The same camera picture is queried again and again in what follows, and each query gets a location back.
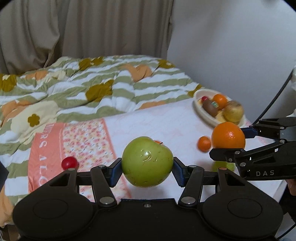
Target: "striped blanket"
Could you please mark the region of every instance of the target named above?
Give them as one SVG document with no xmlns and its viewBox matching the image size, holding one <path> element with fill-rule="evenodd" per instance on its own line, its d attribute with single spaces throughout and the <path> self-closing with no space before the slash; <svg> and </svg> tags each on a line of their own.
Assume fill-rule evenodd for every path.
<svg viewBox="0 0 296 241">
<path fill-rule="evenodd" d="M 35 133 L 191 98 L 200 85 L 172 63 L 149 56 L 62 57 L 21 76 L 0 74 L 0 161 L 12 205 L 28 194 Z"/>
</svg>

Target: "red cherry tomato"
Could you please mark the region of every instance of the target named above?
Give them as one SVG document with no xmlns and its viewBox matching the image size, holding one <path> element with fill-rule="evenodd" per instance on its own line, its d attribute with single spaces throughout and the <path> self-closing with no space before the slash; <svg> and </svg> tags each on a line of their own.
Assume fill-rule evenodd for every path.
<svg viewBox="0 0 296 241">
<path fill-rule="evenodd" d="M 202 97 L 202 102 L 204 102 L 205 100 L 207 100 L 209 97 L 207 97 L 207 96 L 203 96 Z"/>
<path fill-rule="evenodd" d="M 78 165 L 79 165 L 79 163 L 78 163 L 78 161 L 76 160 L 75 157 L 68 156 L 64 160 L 62 160 L 62 165 L 61 166 L 62 166 L 62 168 L 64 170 L 67 170 L 69 168 L 75 168 L 75 169 L 77 169 L 78 168 Z"/>
</svg>

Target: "curtain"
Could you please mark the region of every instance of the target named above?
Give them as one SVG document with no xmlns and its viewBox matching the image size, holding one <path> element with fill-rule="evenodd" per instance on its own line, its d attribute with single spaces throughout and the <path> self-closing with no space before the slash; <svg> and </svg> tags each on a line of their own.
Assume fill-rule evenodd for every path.
<svg viewBox="0 0 296 241">
<path fill-rule="evenodd" d="M 61 56 L 166 58 L 173 0 L 14 0 L 0 12 L 0 72 L 21 74 Z"/>
</svg>

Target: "apple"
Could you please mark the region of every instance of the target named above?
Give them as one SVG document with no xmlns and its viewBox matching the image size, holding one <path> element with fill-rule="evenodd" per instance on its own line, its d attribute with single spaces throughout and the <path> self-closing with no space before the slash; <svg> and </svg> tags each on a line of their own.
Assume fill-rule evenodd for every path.
<svg viewBox="0 0 296 241">
<path fill-rule="evenodd" d="M 238 124 L 244 115 L 244 108 L 242 105 L 235 101 L 228 101 L 223 109 L 223 116 L 226 121 Z"/>
<path fill-rule="evenodd" d="M 235 164 L 234 163 L 229 163 L 226 161 L 213 161 L 212 164 L 212 172 L 217 172 L 218 168 L 220 167 L 225 167 L 227 169 L 229 169 L 230 171 L 234 171 L 235 169 Z"/>
<path fill-rule="evenodd" d="M 170 149 L 149 137 L 132 140 L 122 154 L 122 172 L 137 187 L 152 187 L 162 183 L 172 167 L 173 154 Z"/>
</svg>

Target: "tangerine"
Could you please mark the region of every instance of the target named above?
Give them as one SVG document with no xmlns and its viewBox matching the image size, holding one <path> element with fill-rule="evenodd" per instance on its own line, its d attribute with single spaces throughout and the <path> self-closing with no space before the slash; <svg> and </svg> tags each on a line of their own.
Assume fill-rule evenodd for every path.
<svg viewBox="0 0 296 241">
<path fill-rule="evenodd" d="M 197 148 L 202 152 L 208 152 L 211 148 L 211 140 L 210 138 L 203 136 L 198 139 Z"/>
<path fill-rule="evenodd" d="M 219 105 L 218 109 L 222 110 L 225 108 L 225 106 L 227 105 L 228 100 L 226 99 L 226 97 L 222 94 L 216 94 L 213 97 L 213 101 L 216 101 Z"/>
<path fill-rule="evenodd" d="M 223 122 L 212 132 L 212 145 L 213 148 L 245 148 L 246 138 L 236 124 Z"/>
</svg>

